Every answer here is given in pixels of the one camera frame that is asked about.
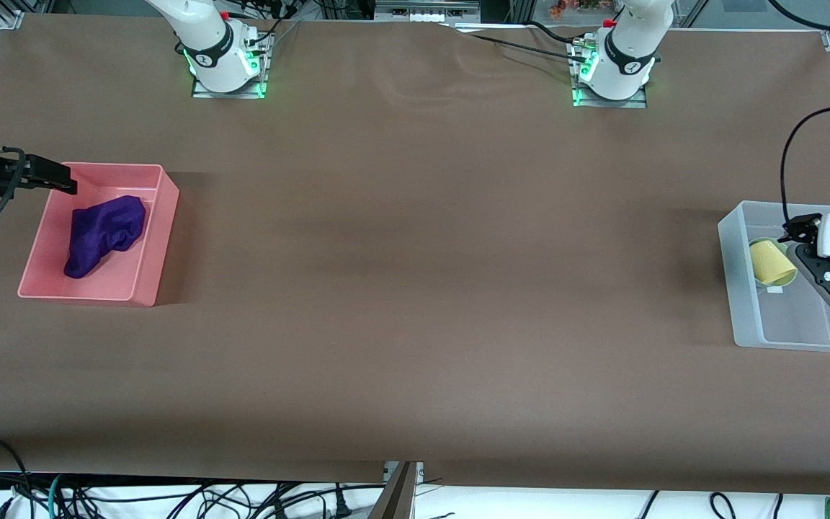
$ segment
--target pink plastic bin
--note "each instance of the pink plastic bin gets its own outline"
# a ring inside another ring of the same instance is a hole
[[[50,191],[17,295],[71,305],[155,305],[178,205],[178,187],[161,165],[65,164],[79,182],[79,193],[71,196]],[[72,210],[124,195],[139,197],[146,207],[143,235],[129,250],[112,251],[103,257],[86,277],[76,280],[64,275]]]

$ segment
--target cable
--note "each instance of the cable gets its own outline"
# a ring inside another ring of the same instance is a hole
[[[775,500],[774,504],[774,515],[771,516],[771,519],[778,519],[781,505],[783,505],[783,494],[777,494],[777,500]]]
[[[212,492],[212,490],[208,490],[207,493],[216,496],[217,499],[214,500],[207,500],[205,493],[202,492],[205,498],[204,502],[201,503],[200,509],[198,509],[197,519],[205,519],[205,517],[207,517],[207,512],[210,512],[210,509],[213,508],[215,505],[220,505],[223,508],[228,508],[232,510],[235,513],[236,517],[241,519],[241,515],[239,515],[239,512],[236,509],[234,509],[230,505],[224,505],[223,503],[221,503],[221,500],[226,499],[226,496],[230,495],[233,492],[236,492],[236,490],[240,489],[240,487],[241,485],[236,485],[234,487],[231,487],[231,489],[226,490],[226,492],[222,494],[217,494],[216,492]]]
[[[344,490],[363,490],[363,489],[382,489],[385,485],[354,485],[351,487],[342,487],[342,491]],[[304,500],[312,500],[316,499],[320,496],[324,496],[326,494],[333,494],[337,492],[337,489],[328,489],[328,490],[320,490],[320,492],[303,492],[297,494],[296,496],[290,496],[286,500],[283,500],[281,503],[281,508],[286,510],[287,507],[297,505],[298,503],[304,502]],[[277,511],[268,513],[262,519],[270,519],[276,515]]]
[[[774,7],[774,9],[780,11],[780,13],[788,19],[803,24],[806,27],[812,27],[813,29],[818,30],[827,30],[827,32],[830,32],[830,25],[824,23],[817,23],[811,20],[804,19],[804,17],[797,16],[797,14],[793,14],[790,11],[788,11],[786,7],[782,6],[780,2],[777,2],[777,0],[767,0],[767,2],[770,3],[771,6]]]
[[[130,498],[125,500],[119,499],[109,499],[109,498],[98,498],[88,496],[89,500],[96,500],[97,502],[147,502],[147,500],[177,500],[184,497],[187,497],[188,494],[171,494],[169,496],[152,496],[148,498]]]
[[[24,151],[19,150],[19,148],[6,148],[6,147],[3,147],[3,148],[0,148],[0,150],[2,150],[3,154],[17,154],[17,157],[19,157],[17,159],[16,164],[14,164],[14,173],[12,175],[11,182],[9,183],[9,187],[6,188],[6,192],[4,192],[4,194],[2,195],[2,200],[0,200],[0,214],[1,214],[3,209],[6,207],[6,204],[9,203],[9,200],[11,200],[11,198],[14,197],[14,190],[17,189],[17,185],[21,183],[21,173],[24,171],[24,165],[27,163],[27,157],[25,157]],[[19,467],[23,467],[23,465],[20,463],[19,457],[17,457],[17,454],[14,453],[14,450],[11,447],[8,446],[9,444],[7,444],[4,441],[0,440],[0,445],[2,445],[3,447],[6,447],[6,449],[9,449],[9,452],[14,457],[14,460],[19,462]],[[30,483],[27,483],[27,488],[30,489]]]
[[[516,49],[530,50],[530,52],[541,53],[541,55],[561,57],[562,59],[567,59],[569,61],[577,61],[577,62],[585,61],[585,58],[583,58],[582,56],[570,56],[570,55],[566,55],[566,53],[554,53],[552,50],[537,49],[537,48],[534,48],[534,47],[528,47],[526,45],[521,45],[520,43],[505,42],[505,40],[499,40],[497,38],[488,38],[488,36],[480,36],[478,34],[473,34],[472,32],[470,33],[470,36],[472,36],[473,38],[478,38],[480,40],[486,40],[486,42],[501,43],[503,45],[507,45],[509,47],[514,47]]]
[[[276,22],[274,22],[274,25],[273,25],[273,26],[271,26],[271,29],[267,30],[267,32],[266,32],[266,33],[264,33],[263,35],[261,35],[261,36],[257,37],[256,39],[254,39],[254,40],[249,40],[249,43],[248,43],[248,44],[249,44],[249,45],[254,45],[254,44],[256,44],[256,43],[261,42],[261,40],[263,40],[263,39],[267,38],[267,37],[268,37],[268,36],[270,36],[271,34],[274,34],[274,31],[275,31],[275,30],[277,30],[277,26],[279,26],[279,25],[280,25],[280,23],[281,23],[282,21],[284,21],[284,20],[286,20],[286,19],[277,19],[277,21],[276,21]]]
[[[722,500],[726,502],[726,506],[728,506],[729,513],[728,517],[723,517],[721,513],[719,513],[719,510],[715,508],[715,498],[722,498]],[[719,519],[735,519],[735,509],[732,508],[732,502],[728,500],[726,494],[722,492],[713,492],[709,495],[709,507],[713,509],[713,513],[715,513],[715,516],[717,516]]]
[[[556,34],[555,32],[551,32],[549,27],[543,25],[543,23],[540,23],[539,21],[532,20],[532,19],[529,19],[529,20],[525,21],[524,25],[532,25],[533,27],[536,27],[537,29],[542,30],[550,38],[553,38],[554,40],[557,40],[557,42],[562,42],[562,43],[572,43],[572,40],[574,40],[576,38],[581,38],[582,36],[585,35],[585,33],[581,33],[581,34],[579,34],[579,36],[573,36],[572,38],[566,38],[566,37],[560,36],[559,34]]]
[[[655,498],[659,496],[658,490],[652,490],[652,494],[646,500],[646,506],[643,507],[643,512],[640,513],[638,519],[646,519],[648,516],[648,511],[652,509],[652,503],[655,502]]]
[[[53,477],[53,483],[50,483],[50,491],[47,493],[47,512],[50,513],[50,519],[56,519],[56,510],[53,509],[53,500],[56,498],[56,487],[60,483],[62,474]]]
[[[830,112],[830,106],[816,110],[810,115],[806,115],[803,120],[798,122],[798,124],[793,127],[793,131],[790,132],[790,137],[787,138],[787,143],[783,147],[783,155],[780,157],[780,202],[783,204],[784,223],[790,222],[790,211],[787,210],[787,152],[790,151],[790,144],[793,143],[793,138],[796,137],[796,133],[800,131],[800,128],[802,128],[807,121],[817,115],[827,114],[828,112]]]
[[[25,159],[23,151],[20,151],[20,157],[21,157],[20,162],[21,162],[21,165],[23,167],[24,166],[24,159]],[[9,451],[9,454],[11,454],[12,459],[14,459],[14,464],[17,465],[17,468],[21,472],[21,476],[24,479],[24,484],[25,484],[25,487],[27,489],[27,492],[31,493],[32,490],[33,490],[33,487],[30,486],[30,477],[29,477],[29,474],[27,473],[26,467],[24,466],[24,462],[21,461],[21,456],[17,455],[17,452],[14,450],[14,447],[10,446],[8,443],[5,443],[3,440],[0,440],[0,447],[2,447],[6,451]],[[35,508],[34,507],[34,500],[30,500],[29,503],[30,503],[30,519],[34,519],[34,508]]]

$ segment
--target white floor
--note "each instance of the white floor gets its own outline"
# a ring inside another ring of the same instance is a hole
[[[303,490],[331,489],[332,484],[304,485]],[[110,498],[135,498],[181,494],[195,487],[115,487],[115,489],[93,489],[92,496]],[[260,502],[273,485],[246,487],[253,502]],[[379,489],[349,490],[346,492],[348,506],[358,510],[353,516],[366,517],[369,506],[379,496]],[[451,515],[452,519],[516,519],[516,518],[570,518],[570,519],[636,519],[642,512],[649,492],[642,490],[572,490],[572,489],[501,489],[501,487],[419,487],[416,498],[414,519],[435,519]],[[0,505],[9,499],[10,492],[0,490]],[[243,499],[240,493],[233,493]],[[708,503],[709,492],[662,492],[656,499],[648,519],[713,519],[715,516]],[[774,509],[774,494],[727,494],[738,519],[770,519]],[[822,519],[825,496],[787,495],[780,509],[782,519]],[[175,500],[153,500],[139,503],[102,503],[99,506],[106,519],[164,519],[178,503]],[[728,510],[721,500],[719,506],[728,519]],[[326,496],[329,516],[335,510],[335,500]],[[179,519],[193,519],[197,516],[200,500],[194,500],[185,508]],[[245,510],[239,510],[245,517]],[[286,509],[289,519],[319,519],[322,517],[322,500],[315,499]],[[37,518],[46,518],[46,510],[37,506]],[[207,519],[233,519],[234,513],[216,507]],[[17,499],[12,503],[8,519],[30,519],[27,501]]]

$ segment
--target black cable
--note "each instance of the black cable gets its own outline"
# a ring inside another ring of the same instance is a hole
[[[213,508],[216,505],[220,505],[221,507],[223,507],[227,510],[230,510],[230,512],[235,513],[236,519],[241,519],[241,515],[239,513],[239,510],[234,509],[233,507],[231,507],[230,505],[227,505],[224,502],[221,502],[221,500],[222,499],[219,496],[217,496],[217,499],[212,500],[212,502],[209,502],[210,504],[208,505],[208,501],[207,501],[207,499],[205,499],[204,502],[200,503],[201,508],[198,509],[197,519],[205,519],[205,517],[207,517],[207,513],[210,512],[210,509]]]
[[[258,508],[248,517],[248,519],[257,519],[257,517],[264,512],[264,510],[270,506],[273,506],[275,502],[279,502],[280,498],[283,497],[284,494],[290,492],[290,490],[296,489],[296,487],[299,486],[300,483],[277,483],[277,487],[274,489],[274,492],[271,492],[267,498],[264,498],[263,502],[258,505]]]
[[[3,209],[6,207],[6,204],[9,203],[12,197],[14,197],[14,190],[17,189],[17,185],[21,183],[21,174],[24,171],[24,165],[27,163],[27,157],[24,154],[23,150],[19,150],[19,148],[1,148],[3,154],[17,154],[19,157],[17,162],[14,163],[14,173],[12,174],[11,182],[9,182],[9,186],[6,188],[6,192],[2,195],[2,200],[0,200],[0,214],[2,214]],[[9,449],[9,452],[14,457],[14,460],[19,462],[20,466],[20,458],[17,457],[17,454],[14,450],[9,447],[7,443],[0,440],[0,445]]]
[[[780,157],[780,202],[783,204],[784,223],[790,222],[790,211],[787,210],[787,152],[790,151],[790,144],[793,143],[793,138],[796,137],[796,133],[800,131],[800,128],[802,128],[807,121],[817,115],[827,114],[828,112],[830,112],[830,106],[816,110],[810,115],[806,115],[803,120],[798,122],[798,124],[793,127],[793,131],[790,132],[790,137],[787,138],[787,144],[783,147],[783,155]]]
[[[723,517],[722,513],[719,513],[719,510],[715,508],[715,498],[722,498],[722,500],[726,502],[726,506],[728,506],[729,513],[728,517]],[[709,507],[713,509],[713,513],[715,513],[715,516],[717,516],[719,519],[735,519],[735,509],[732,508],[732,502],[728,500],[726,494],[722,492],[713,492],[709,495]]]
[[[780,13],[788,19],[803,24],[806,27],[812,27],[813,29],[818,30],[827,30],[827,32],[830,32],[830,25],[824,23],[817,23],[816,21],[807,20],[804,19],[804,17],[797,16],[797,14],[793,14],[790,11],[788,11],[786,7],[782,6],[780,2],[777,2],[777,0],[767,0],[767,2],[770,3],[771,6],[774,7],[774,9],[780,11]]]
[[[783,505],[783,494],[777,494],[777,501],[774,504],[774,515],[771,516],[771,519],[778,519],[781,505]]]
[[[130,499],[109,499],[89,496],[89,500],[93,502],[147,502],[147,500],[177,500],[187,497],[189,494],[171,494],[168,496],[151,496],[148,498],[130,498]]]
[[[652,503],[655,502],[655,498],[659,496],[658,490],[652,490],[652,494],[649,495],[648,500],[646,500],[646,506],[643,507],[643,512],[640,513],[638,519],[646,519],[648,516],[648,511],[652,509]]]
[[[182,510],[184,510],[184,507],[187,506],[187,503],[191,502],[191,500],[193,500],[195,496],[197,496],[197,494],[204,492],[204,490],[206,490],[209,486],[210,485],[208,484],[201,485],[193,492],[187,494],[187,496],[184,496],[184,499],[180,500],[180,502],[178,502],[178,505],[175,505],[175,507],[171,509],[171,512],[169,512],[169,514],[165,516],[165,519],[175,519],[176,517],[178,517]]]
[[[572,38],[566,38],[564,36],[560,36],[559,34],[556,34],[555,32],[551,32],[549,27],[543,25],[543,23],[540,23],[539,21],[532,20],[532,19],[529,19],[529,20],[525,21],[524,25],[532,25],[532,26],[536,27],[537,29],[542,30],[550,38],[553,38],[554,40],[557,40],[557,42],[562,42],[562,43],[572,43],[574,39],[580,38],[580,37],[585,35],[585,33],[581,33],[581,34],[579,34],[579,36],[573,36]]]
[[[204,498],[204,502],[201,503],[201,508],[200,510],[198,510],[197,519],[205,519],[205,517],[207,517],[207,513],[210,512],[210,509],[213,508],[215,505],[220,505],[223,508],[228,508],[232,510],[235,513],[236,517],[241,519],[241,515],[239,515],[239,512],[237,512],[237,510],[235,510],[231,506],[224,505],[224,503],[221,502],[221,500],[226,499],[226,496],[230,495],[233,492],[236,492],[236,490],[240,489],[240,487],[241,485],[235,485],[234,487],[231,487],[231,489],[226,490],[226,492],[221,494],[217,494],[216,492],[212,492],[212,490],[210,490],[210,492],[208,493],[211,493],[212,495],[216,496],[216,499],[208,500],[207,498]]]
[[[342,487],[342,490],[362,490],[362,489],[382,489],[385,485],[353,485],[350,487]],[[326,494],[333,494],[337,492],[337,489],[328,489],[328,490],[320,490],[320,492],[303,492],[297,494],[296,496],[290,496],[286,500],[283,500],[281,506],[283,509],[287,509],[287,507],[297,505],[298,503],[304,502],[304,500],[312,500],[316,499],[320,496],[324,496]],[[268,513],[262,519],[270,519],[276,515],[277,511]]]
[[[254,39],[254,40],[249,40],[249,43],[248,43],[248,44],[249,44],[249,45],[254,45],[254,44],[256,44],[256,43],[262,42],[265,38],[267,38],[267,37],[268,37],[268,36],[270,36],[271,34],[274,34],[274,31],[275,31],[275,30],[277,30],[277,26],[279,26],[279,25],[280,25],[280,23],[281,23],[282,21],[284,21],[284,19],[277,19],[277,21],[276,21],[276,22],[274,22],[274,25],[273,25],[273,26],[271,26],[271,29],[270,29],[270,30],[267,30],[267,32],[266,32],[266,33],[264,33],[263,35],[259,36],[257,39]]]
[[[345,494],[342,491],[342,486],[339,483],[335,484],[335,519],[345,519],[352,515],[352,509],[349,508],[348,502],[345,500]]]
[[[21,156],[20,165],[23,168],[24,167],[24,152],[20,151],[20,153],[21,153],[20,154],[20,156]],[[18,177],[19,179],[21,177],[21,175],[17,174],[17,173],[14,176]],[[14,193],[14,188],[11,187],[11,185],[9,185],[9,188],[11,188],[12,193]],[[9,454],[11,454],[12,459],[14,459],[14,464],[17,465],[17,468],[21,472],[21,476],[24,479],[24,484],[25,484],[25,487],[27,489],[27,492],[29,492],[29,493],[33,492],[33,487],[32,487],[32,485],[30,485],[30,477],[29,477],[29,474],[27,473],[26,467],[24,466],[24,462],[21,461],[21,456],[18,456],[17,451],[15,451],[12,446],[10,446],[8,443],[5,443],[3,440],[0,440],[0,447],[2,447],[6,451],[9,451]],[[34,506],[34,500],[29,500],[29,503],[30,503],[30,519],[34,519],[34,509],[36,508]]]
[[[585,58],[583,58],[582,56],[570,56],[570,55],[566,55],[566,53],[554,53],[552,50],[537,49],[535,47],[528,47],[526,45],[521,45],[520,43],[505,42],[505,40],[499,40],[497,38],[488,38],[488,36],[480,36],[480,35],[474,34],[472,32],[470,33],[470,36],[472,36],[473,38],[478,38],[480,40],[486,40],[486,42],[501,43],[503,45],[507,45],[509,47],[514,47],[516,49],[530,50],[530,52],[541,53],[541,55],[561,57],[562,59],[567,59],[569,61],[578,61],[578,62],[585,61]]]

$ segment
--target plug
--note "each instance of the plug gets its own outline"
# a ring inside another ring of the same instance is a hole
[[[350,517],[354,513],[354,510],[350,509],[348,503],[345,502],[345,494],[342,492],[342,486],[336,483],[335,487],[335,519]]]
[[[280,500],[274,502],[274,519],[287,519],[287,513],[284,512],[284,505]]]

